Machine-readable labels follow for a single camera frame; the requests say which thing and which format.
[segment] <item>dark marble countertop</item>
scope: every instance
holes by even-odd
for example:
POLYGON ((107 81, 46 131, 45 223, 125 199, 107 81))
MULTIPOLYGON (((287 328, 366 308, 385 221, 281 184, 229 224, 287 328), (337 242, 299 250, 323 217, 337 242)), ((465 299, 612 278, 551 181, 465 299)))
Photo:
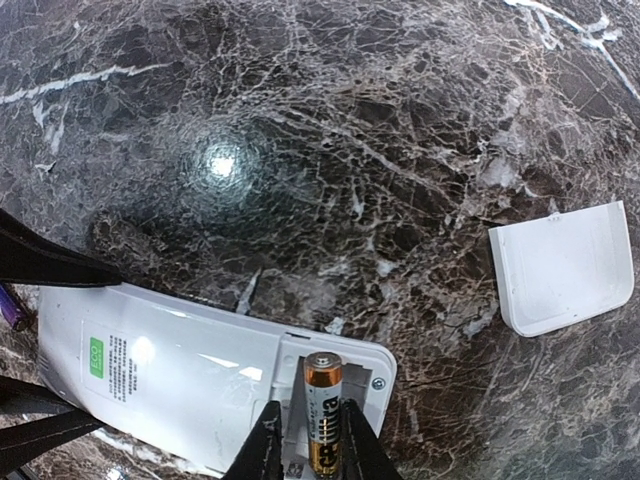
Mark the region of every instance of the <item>dark marble countertop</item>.
MULTIPOLYGON (((621 199, 640 258, 639 31, 635 0, 2 0, 0 206, 133 283, 232 310, 261 272, 251 315, 387 346, 407 479, 636 479, 637 295, 520 338, 487 229, 621 199)), ((35 381, 35 332, 0 333, 35 381)), ((114 432, 33 466, 188 469, 114 432)))

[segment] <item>battery compartment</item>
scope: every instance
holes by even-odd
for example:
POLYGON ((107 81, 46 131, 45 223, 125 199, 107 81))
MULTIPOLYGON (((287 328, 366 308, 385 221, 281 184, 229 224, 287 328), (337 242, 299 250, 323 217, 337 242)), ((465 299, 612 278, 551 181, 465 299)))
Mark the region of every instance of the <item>battery compartment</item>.
MULTIPOLYGON (((342 397, 356 401, 364 409, 372 371, 347 363, 342 367, 342 397)), ((283 402, 284 438, 282 444, 285 478, 313 478, 308 465, 307 419, 304 393, 304 357, 298 358, 292 395, 283 402)))

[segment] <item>white marble vein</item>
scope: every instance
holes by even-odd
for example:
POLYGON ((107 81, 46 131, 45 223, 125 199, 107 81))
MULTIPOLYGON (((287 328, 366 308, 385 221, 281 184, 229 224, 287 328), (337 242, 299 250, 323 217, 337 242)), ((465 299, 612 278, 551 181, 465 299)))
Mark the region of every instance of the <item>white marble vein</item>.
POLYGON ((69 88, 71 85, 75 85, 77 83, 92 82, 95 80, 106 80, 111 75, 115 75, 115 74, 126 75, 127 77, 133 77, 136 75, 140 75, 141 73, 148 72, 149 70, 155 70, 157 68, 164 68, 168 66, 169 64, 167 63, 148 65, 142 68, 136 68, 136 67, 123 68, 118 65, 114 65, 113 67, 107 68, 105 70, 101 70, 99 72, 76 73, 75 75, 72 75, 69 78, 65 78, 64 80, 55 80, 53 82, 48 82, 42 85, 38 85, 37 87, 34 87, 34 88, 26 88, 26 89, 23 88, 9 95, 1 95, 0 105, 15 103, 24 99, 32 99, 40 95, 44 95, 45 93, 48 93, 48 92, 65 90, 66 88, 69 88))
POLYGON ((583 27, 582 25, 580 25, 578 22, 568 17, 567 15, 564 15, 558 12, 557 10, 554 10, 553 8, 548 7, 547 5, 544 5, 540 2, 535 2, 532 0, 503 0, 503 1, 504 3, 512 7, 525 7, 525 8, 530 8, 532 10, 535 10, 537 12, 542 12, 543 14, 549 15, 559 20, 560 22, 568 25, 569 27, 571 27, 573 30, 575 30, 577 33, 581 35, 583 45, 589 48, 598 50, 602 54, 602 56, 605 58, 607 63, 611 66, 611 68, 613 68, 613 70, 616 72, 618 77, 620 77, 620 80, 622 81, 624 86, 627 88, 627 90, 629 90, 631 95, 633 95, 633 98, 635 98, 637 101, 640 102, 640 94, 638 94, 638 91, 634 86, 633 82, 629 79, 629 77, 624 72, 624 70, 622 70, 620 65, 618 65, 618 63, 613 59, 609 51, 604 46, 605 41, 617 40, 621 35, 620 30, 617 29, 611 34, 607 34, 607 32, 605 32, 603 33, 602 38, 600 39, 594 38, 592 35, 592 32, 601 31, 607 28, 607 26, 609 25, 609 19, 605 15, 603 15, 598 22, 588 25, 587 27, 583 27))
POLYGON ((245 288, 242 292, 242 295, 240 295, 240 300, 238 301, 238 306, 236 307, 236 313, 239 313, 240 315, 248 315, 251 311, 251 298, 255 293, 256 287, 258 286, 260 275, 262 275, 262 269, 259 269, 251 277, 247 288, 245 288))

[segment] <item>battery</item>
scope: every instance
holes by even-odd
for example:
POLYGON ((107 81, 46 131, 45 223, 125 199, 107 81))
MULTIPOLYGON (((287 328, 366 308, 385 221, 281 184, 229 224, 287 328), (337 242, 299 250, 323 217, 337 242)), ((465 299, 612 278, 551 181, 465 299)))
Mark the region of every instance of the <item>battery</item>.
POLYGON ((304 360, 309 464, 321 479, 334 479, 340 470, 340 399, 342 359, 317 352, 304 360))

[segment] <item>green eco logo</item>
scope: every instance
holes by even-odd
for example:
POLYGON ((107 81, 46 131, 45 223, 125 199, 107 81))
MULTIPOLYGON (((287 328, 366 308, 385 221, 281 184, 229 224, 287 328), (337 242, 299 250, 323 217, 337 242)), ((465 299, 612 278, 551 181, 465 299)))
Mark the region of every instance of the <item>green eco logo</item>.
POLYGON ((93 337, 89 346, 89 370, 94 377, 104 378, 104 343, 93 337))

